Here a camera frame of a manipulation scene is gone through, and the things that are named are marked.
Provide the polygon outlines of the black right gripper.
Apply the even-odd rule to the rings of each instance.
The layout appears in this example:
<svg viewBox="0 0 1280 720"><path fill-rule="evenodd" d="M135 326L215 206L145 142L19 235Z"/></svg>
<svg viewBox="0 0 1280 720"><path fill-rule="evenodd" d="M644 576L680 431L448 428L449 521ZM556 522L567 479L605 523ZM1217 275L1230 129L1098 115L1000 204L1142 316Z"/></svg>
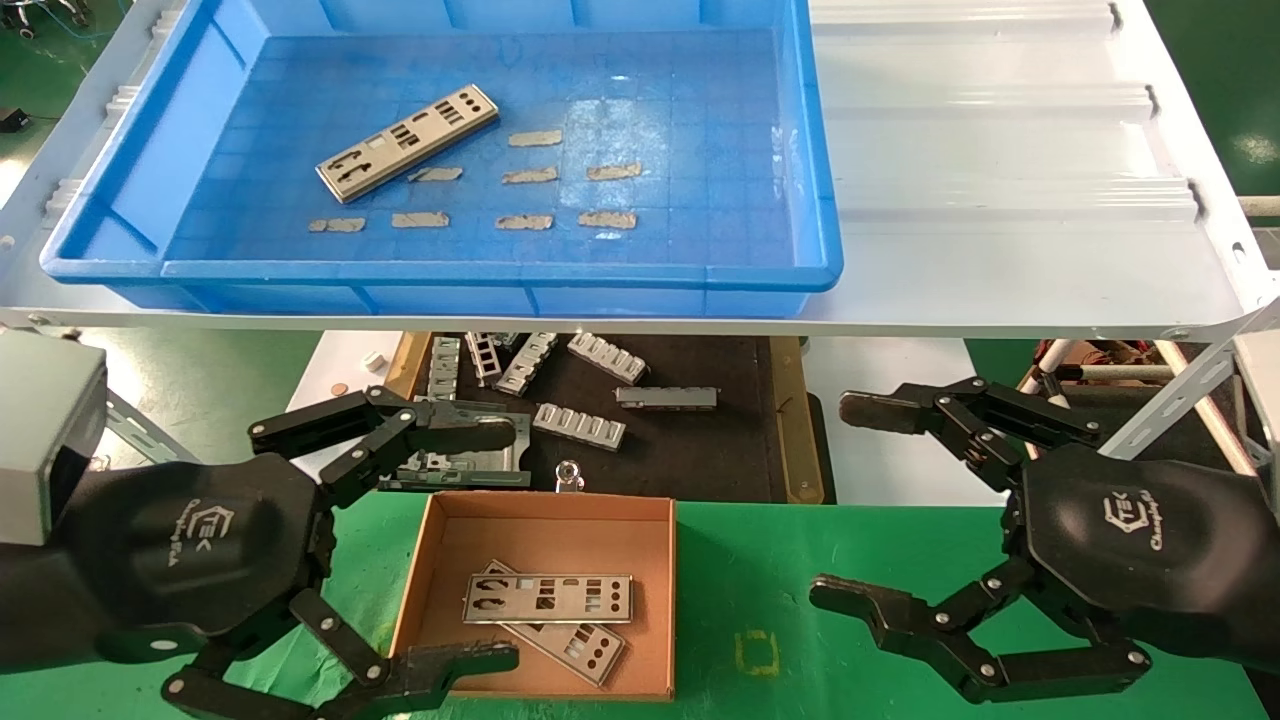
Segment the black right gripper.
<svg viewBox="0 0 1280 720"><path fill-rule="evenodd" d="M1006 548L1027 561L1007 559L938 605L826 573L810 585L814 607L864 621L878 650L927 664L965 701L1123 692L1151 669L1129 639L1277 670L1277 519L1256 478L1106 457L1091 450L1098 423L982 378L846 391L840 419L931 436L991 489L1011 491ZM1025 443L1052 451L1024 466ZM1088 644L996 655L974 642L1027 596Z"/></svg>

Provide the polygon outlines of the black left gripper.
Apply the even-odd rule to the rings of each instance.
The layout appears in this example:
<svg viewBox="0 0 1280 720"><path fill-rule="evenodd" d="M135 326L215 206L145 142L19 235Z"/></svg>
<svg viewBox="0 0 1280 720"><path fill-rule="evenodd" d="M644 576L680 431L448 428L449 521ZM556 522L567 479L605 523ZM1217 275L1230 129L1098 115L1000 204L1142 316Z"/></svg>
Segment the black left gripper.
<svg viewBox="0 0 1280 720"><path fill-rule="evenodd" d="M316 591L330 571L332 509L349 507L417 452L507 448L511 421L372 386L256 421L248 436L256 455L275 455L91 473L45 544L4 544L3 670L197 652L161 688L191 717L385 719L440 707L462 678L518 666L509 642L384 657ZM319 486L287 461L346 442ZM225 679L297 626L351 675L334 697L312 706Z"/></svg>

